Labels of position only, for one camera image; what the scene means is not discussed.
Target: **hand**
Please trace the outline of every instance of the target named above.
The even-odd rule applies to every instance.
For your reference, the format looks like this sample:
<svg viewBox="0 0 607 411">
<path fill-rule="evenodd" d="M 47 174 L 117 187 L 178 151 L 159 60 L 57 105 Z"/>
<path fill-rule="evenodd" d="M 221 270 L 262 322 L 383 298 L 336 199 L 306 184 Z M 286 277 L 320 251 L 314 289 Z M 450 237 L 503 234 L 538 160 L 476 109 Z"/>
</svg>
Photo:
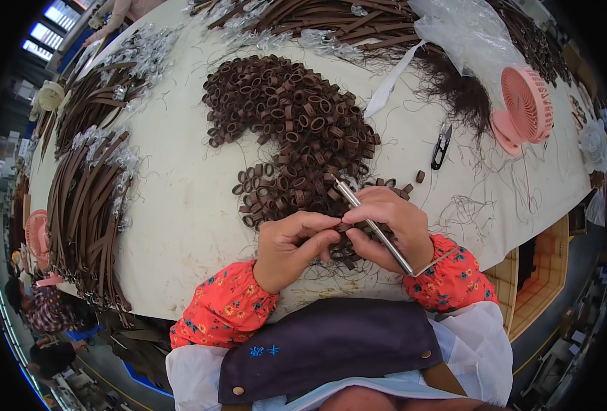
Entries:
<svg viewBox="0 0 607 411">
<path fill-rule="evenodd" d="M 361 205 L 347 211 L 342 222 L 354 224 L 370 219 L 388 225 L 397 237 L 393 244 L 417 273 L 434 259 L 434 244 L 429 237 L 424 211 L 400 198 L 387 187 L 372 186 L 360 190 L 356 197 Z M 356 254 L 377 263 L 388 271 L 404 274 L 388 249 L 378 240 L 370 239 L 358 228 L 347 230 Z"/>
<path fill-rule="evenodd" d="M 340 234 L 330 229 L 340 218 L 316 212 L 299 211 L 278 221 L 260 226 L 258 261 L 253 277 L 260 287 L 277 294 L 301 276 L 315 257 L 330 260 L 328 245 L 340 241 Z M 300 247 L 299 239 L 309 237 Z"/>
</svg>

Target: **metal tool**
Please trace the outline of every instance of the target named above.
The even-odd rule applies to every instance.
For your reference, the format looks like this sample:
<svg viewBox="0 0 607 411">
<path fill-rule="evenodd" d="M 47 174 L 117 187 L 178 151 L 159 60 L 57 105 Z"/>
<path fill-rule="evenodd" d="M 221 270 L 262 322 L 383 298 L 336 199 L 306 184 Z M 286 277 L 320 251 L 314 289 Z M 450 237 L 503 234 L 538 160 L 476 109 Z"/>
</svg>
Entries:
<svg viewBox="0 0 607 411">
<path fill-rule="evenodd" d="M 338 190 L 340 190 L 340 194 L 342 194 L 342 196 L 347 199 L 349 204 L 353 205 L 354 207 L 358 207 L 359 205 L 361 205 L 361 202 L 358 200 L 356 195 L 353 193 L 353 191 L 351 191 L 351 189 L 349 188 L 349 186 L 346 183 L 341 182 L 337 178 L 336 178 L 336 183 L 338 183 L 337 187 L 338 187 Z M 386 246 L 388 251 L 390 251 L 390 254 L 392 254 L 392 257 L 395 259 L 395 261 L 397 261 L 397 263 L 399 264 L 401 269 L 404 271 L 404 274 L 409 275 L 411 277 L 416 277 L 417 275 L 414 275 L 413 268 L 411 268 L 411 266 L 409 266 L 409 263 L 406 262 L 406 260 L 404 259 L 404 256 L 401 255 L 399 250 L 397 250 L 397 248 L 393 245 L 393 243 L 390 242 L 390 240 L 386 237 L 386 235 L 381 231 L 381 228 L 379 228 L 379 226 L 372 220 L 365 220 L 365 222 L 367 223 L 368 226 L 370 226 L 370 228 L 374 231 L 374 233 L 376 233 L 376 236 L 379 237 L 379 240 L 381 240 L 383 245 Z"/>
<path fill-rule="evenodd" d="M 449 140 L 452 138 L 452 125 L 450 124 L 447 129 L 446 126 L 447 123 L 444 122 L 440 129 L 440 134 L 438 135 L 438 143 L 436 143 L 436 148 L 434 149 L 434 156 L 431 159 L 431 168 L 434 170 L 440 169 L 440 166 L 443 164 L 445 152 L 447 151 L 447 146 L 449 145 Z"/>
</svg>

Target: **navy apron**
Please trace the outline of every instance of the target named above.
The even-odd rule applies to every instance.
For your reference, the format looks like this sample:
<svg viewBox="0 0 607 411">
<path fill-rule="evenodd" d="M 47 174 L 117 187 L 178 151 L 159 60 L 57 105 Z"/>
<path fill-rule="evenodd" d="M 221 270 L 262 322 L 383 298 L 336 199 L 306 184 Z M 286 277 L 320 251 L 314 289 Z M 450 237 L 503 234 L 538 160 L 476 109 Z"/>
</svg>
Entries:
<svg viewBox="0 0 607 411">
<path fill-rule="evenodd" d="M 230 349 L 221 364 L 218 401 L 250 405 L 347 377 L 413 370 L 421 370 L 430 387 L 465 395 L 419 303 L 321 299 Z"/>
</svg>

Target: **white fan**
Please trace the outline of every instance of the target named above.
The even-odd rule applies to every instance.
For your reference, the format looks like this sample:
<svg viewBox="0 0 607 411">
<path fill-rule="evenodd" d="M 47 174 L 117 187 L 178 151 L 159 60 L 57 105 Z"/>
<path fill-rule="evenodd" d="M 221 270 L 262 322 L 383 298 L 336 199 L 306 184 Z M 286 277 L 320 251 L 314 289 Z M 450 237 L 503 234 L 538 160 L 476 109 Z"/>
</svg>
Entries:
<svg viewBox="0 0 607 411">
<path fill-rule="evenodd" d="M 603 120 L 589 120 L 580 131 L 579 139 L 587 174 L 607 172 L 607 135 Z"/>
</svg>

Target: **metal pen tool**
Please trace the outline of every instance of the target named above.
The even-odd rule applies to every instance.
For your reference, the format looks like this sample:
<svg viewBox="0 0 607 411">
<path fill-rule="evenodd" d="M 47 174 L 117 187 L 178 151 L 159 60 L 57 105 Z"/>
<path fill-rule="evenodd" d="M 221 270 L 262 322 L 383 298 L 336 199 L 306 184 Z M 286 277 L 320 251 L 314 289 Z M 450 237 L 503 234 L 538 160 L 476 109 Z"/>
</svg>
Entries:
<svg viewBox="0 0 607 411">
<path fill-rule="evenodd" d="M 338 183 L 337 187 L 338 187 L 338 190 L 340 190 L 340 194 L 342 194 L 342 196 L 347 199 L 349 204 L 353 205 L 354 207 L 358 207 L 359 205 L 361 205 L 361 202 L 358 200 L 358 197 L 356 197 L 356 194 L 354 194 L 353 191 L 351 191 L 351 189 L 349 188 L 349 186 L 346 183 L 341 182 L 337 178 L 336 178 L 336 183 Z M 374 231 L 374 233 L 376 233 L 376 236 L 379 237 L 379 240 L 381 240 L 381 243 L 383 243 L 383 245 L 386 246 L 388 251 L 390 251 L 390 254 L 392 254 L 392 257 L 395 259 L 395 261 L 397 261 L 397 263 L 399 264 L 401 269 L 404 270 L 404 274 L 409 275 L 411 277 L 415 277 L 415 275 L 413 273 L 413 268 L 411 268 L 411 266 L 409 266 L 409 263 L 406 262 L 406 260 L 404 259 L 404 256 L 401 255 L 401 253 L 399 252 L 399 250 L 397 250 L 395 245 L 392 242 L 390 242 L 390 240 L 386 237 L 386 235 L 381 231 L 381 228 L 379 228 L 379 226 L 370 219 L 365 219 L 365 222 L 367 223 L 368 226 L 370 226 L 370 228 Z"/>
</svg>

